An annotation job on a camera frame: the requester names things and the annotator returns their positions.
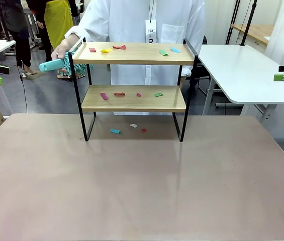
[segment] lanyard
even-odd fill
[[[157,7],[157,0],[150,0],[150,8],[149,8],[150,14],[148,18],[150,22],[156,19],[156,7]]]

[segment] red paper piece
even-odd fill
[[[105,93],[101,93],[101,97],[102,97],[104,100],[108,100],[108,99],[109,99]]]
[[[114,49],[126,50],[126,45],[124,44],[123,46],[120,46],[120,47],[113,46],[113,48],[114,48]]]
[[[125,93],[122,92],[122,93],[114,93],[114,96],[125,96]]]

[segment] white shirt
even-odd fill
[[[200,53],[204,36],[204,0],[157,0],[157,43],[183,43],[187,38]],[[87,42],[145,43],[145,20],[150,16],[148,0],[91,0],[75,33]],[[185,66],[182,76],[191,75]],[[112,84],[177,85],[179,66],[112,65]]]

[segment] brown table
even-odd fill
[[[232,24],[231,27],[244,33],[246,31],[247,25],[244,24],[241,28],[241,24]],[[269,40],[265,37],[270,37],[273,32],[273,25],[267,24],[253,24],[250,25],[248,36],[252,37],[255,41],[258,41],[262,44],[268,45]]]
[[[98,116],[85,142],[77,115],[12,115],[0,240],[284,239],[284,152],[261,124],[190,116],[180,143],[171,118]]]

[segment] yellow cloth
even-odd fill
[[[73,26],[68,0],[53,0],[46,4],[45,23],[52,48],[55,49]]]

